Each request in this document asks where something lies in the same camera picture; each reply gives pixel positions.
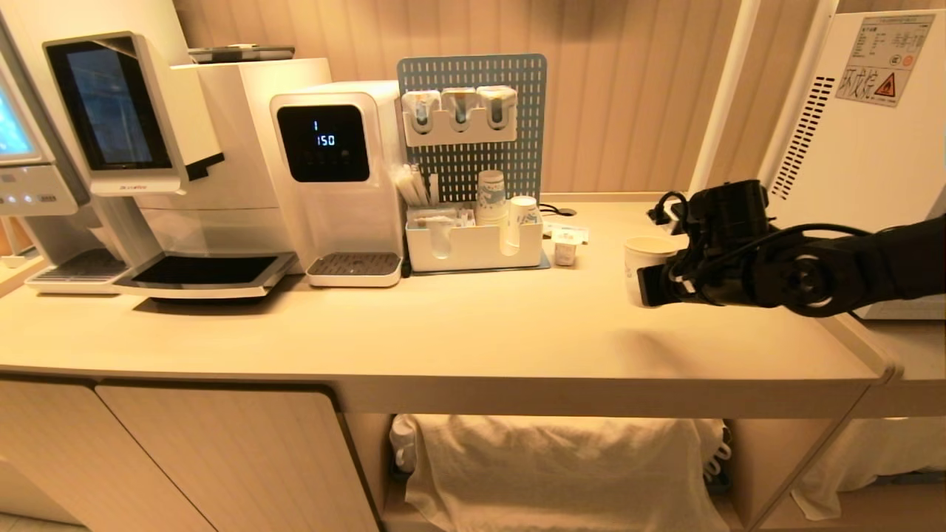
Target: pegboard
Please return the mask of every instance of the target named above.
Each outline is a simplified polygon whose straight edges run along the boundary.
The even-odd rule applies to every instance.
[[[476,201],[480,170],[501,170],[506,195],[539,197],[545,127],[547,62],[542,54],[405,58],[397,64],[401,95],[449,87],[508,85],[517,91],[517,139],[408,147],[408,161],[424,176],[438,174],[440,199]]]

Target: warning sign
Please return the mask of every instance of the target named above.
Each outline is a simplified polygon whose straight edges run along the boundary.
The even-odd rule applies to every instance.
[[[835,96],[897,107],[935,19],[935,14],[864,19]]]
[[[880,88],[874,91],[877,96],[886,96],[888,98],[897,97],[897,85],[895,84],[893,74],[887,76],[886,81],[881,83]]]

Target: cabinet door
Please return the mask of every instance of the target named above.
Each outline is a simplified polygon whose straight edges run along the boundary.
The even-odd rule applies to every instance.
[[[214,532],[88,386],[0,380],[0,449],[93,532]]]
[[[218,532],[377,532],[331,399],[313,388],[96,392]]]

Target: white cloth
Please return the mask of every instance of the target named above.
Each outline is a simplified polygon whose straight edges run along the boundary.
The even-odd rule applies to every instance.
[[[805,473],[792,497],[811,521],[841,517],[840,491],[878,475],[946,470],[946,417],[855,419]]]
[[[400,415],[410,462],[405,426],[407,502],[447,532],[729,530],[702,478],[718,419]]]

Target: warning label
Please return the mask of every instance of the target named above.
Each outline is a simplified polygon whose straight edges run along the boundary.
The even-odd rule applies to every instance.
[[[936,15],[864,19],[835,96],[897,107]]]

